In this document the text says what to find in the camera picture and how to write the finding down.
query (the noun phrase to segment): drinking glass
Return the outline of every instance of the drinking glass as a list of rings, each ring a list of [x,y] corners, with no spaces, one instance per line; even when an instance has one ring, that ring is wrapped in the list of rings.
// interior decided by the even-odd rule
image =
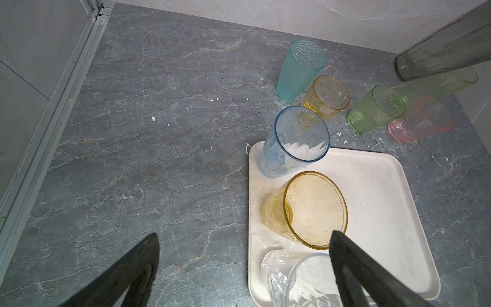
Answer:
[[[261,219],[267,228],[285,238],[327,250],[332,231],[346,231],[348,209],[332,180],[304,171],[271,194],[261,207]]]
[[[276,94],[294,101],[314,81],[326,65],[326,55],[315,43],[299,39],[293,42],[279,74]]]
[[[450,112],[433,98],[412,105],[406,115],[388,125],[389,133],[400,142],[426,138],[452,128]]]
[[[406,112],[402,97],[385,85],[376,85],[348,114],[348,123],[359,133],[374,130]]]
[[[329,149],[329,131],[322,119],[309,109],[283,109],[268,134],[259,156],[263,175],[276,178],[323,158]]]
[[[398,54],[394,68],[401,81],[491,60],[491,1],[463,14]]]
[[[318,76],[307,96],[300,104],[314,111],[323,121],[344,110],[350,104],[350,94],[346,86],[331,76]]]
[[[406,107],[409,107],[424,97],[443,100],[476,82],[477,74],[474,69],[472,67],[464,67],[404,82],[392,87],[392,89],[401,95]]]
[[[330,256],[274,250],[261,263],[261,277],[275,307],[341,307]]]

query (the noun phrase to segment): gray wall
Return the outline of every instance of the gray wall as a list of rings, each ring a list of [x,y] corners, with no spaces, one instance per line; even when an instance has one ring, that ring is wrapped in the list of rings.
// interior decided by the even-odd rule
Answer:
[[[0,1],[0,199],[88,20],[80,0]]]
[[[118,0],[398,53],[484,0]]]

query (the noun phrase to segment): green cup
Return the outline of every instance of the green cup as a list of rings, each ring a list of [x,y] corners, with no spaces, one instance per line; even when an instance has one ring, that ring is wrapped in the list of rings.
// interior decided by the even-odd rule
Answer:
[[[348,114],[348,122],[358,133],[374,130],[406,113],[402,97],[385,85],[376,85]]]

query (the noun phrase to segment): blue cup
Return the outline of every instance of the blue cup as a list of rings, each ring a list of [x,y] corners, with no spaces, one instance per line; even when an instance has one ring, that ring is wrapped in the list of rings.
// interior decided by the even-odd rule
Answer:
[[[283,109],[264,142],[259,170],[277,178],[322,159],[329,150],[326,123],[313,111],[292,106]]]
[[[279,74],[276,94],[286,101],[294,101],[311,84],[326,65],[322,49],[308,40],[296,40],[290,46]]]

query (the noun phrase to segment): tray rim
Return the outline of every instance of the tray rim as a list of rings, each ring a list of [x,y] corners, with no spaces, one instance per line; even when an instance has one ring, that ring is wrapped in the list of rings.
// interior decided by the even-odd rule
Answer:
[[[259,141],[257,142],[256,144],[254,144],[248,155],[249,155],[249,195],[248,195],[248,205],[249,205],[249,209],[248,209],[248,227],[247,227],[247,230],[248,230],[248,234],[247,234],[247,239],[248,239],[248,244],[247,244],[247,287],[248,287],[248,290],[249,290],[249,296],[252,298],[252,301],[259,307],[263,307],[264,305],[261,305],[259,302],[256,301],[256,298],[255,296],[252,294],[252,291],[251,291],[251,284],[250,284],[250,275],[251,275],[251,270],[250,270],[250,259],[251,259],[251,246],[250,246],[250,242],[251,242],[251,231],[250,231],[250,227],[251,227],[251,223],[250,223],[250,215],[251,215],[251,204],[250,204],[250,195],[251,195],[251,184],[250,184],[250,181],[251,181],[251,176],[250,176],[250,163],[251,163],[251,152],[253,151],[253,149],[257,146],[259,146],[260,144],[263,144],[265,141]],[[406,177],[406,173],[404,172],[404,168],[402,167],[402,164],[401,162],[394,156],[390,155],[390,154],[387,154],[387,153],[382,153],[382,152],[374,152],[374,151],[365,151],[365,150],[356,150],[356,149],[346,149],[346,148],[337,148],[337,147],[330,147],[329,150],[332,150],[334,149],[335,151],[349,151],[351,153],[356,153],[356,154],[360,154],[360,153],[363,153],[363,154],[369,154],[369,155],[377,155],[377,156],[380,156],[380,155],[385,155],[385,158],[388,158],[389,160],[391,160],[395,165],[396,167],[400,168],[400,170],[402,171],[402,175],[404,176],[404,178],[406,179],[405,180],[405,188],[407,188],[407,190],[409,191],[409,195],[411,196],[411,201],[412,201],[412,206],[414,207],[414,210],[416,211],[416,214],[417,214],[417,208],[416,208],[416,204],[414,203],[414,198],[412,197],[412,193],[411,193],[411,189],[410,189],[410,186],[409,186],[409,183],[407,181],[407,177]],[[433,254],[431,253],[431,249],[430,249],[430,245],[428,244],[428,240],[426,239],[426,234],[424,232],[424,228],[423,228],[423,224],[421,223],[421,219],[419,218],[419,215],[418,215],[418,221],[415,222],[415,225],[416,227],[418,228],[419,231],[421,231],[423,233],[423,235],[425,236],[425,244],[426,244],[426,248],[430,251],[430,255],[431,255],[431,264],[433,265],[433,268],[435,270],[435,274],[436,274],[436,279],[437,279],[437,289],[434,293],[430,293],[430,292],[426,292],[426,293],[418,293],[419,296],[421,296],[424,300],[426,301],[431,301],[431,300],[434,300],[436,299],[439,295],[440,295],[440,291],[441,291],[441,280],[440,280],[440,275],[438,273],[438,270],[436,268],[436,264],[435,264],[435,259],[433,258]],[[372,301],[372,299],[370,297],[367,297],[369,299],[369,303],[370,304],[374,304],[374,302]]]

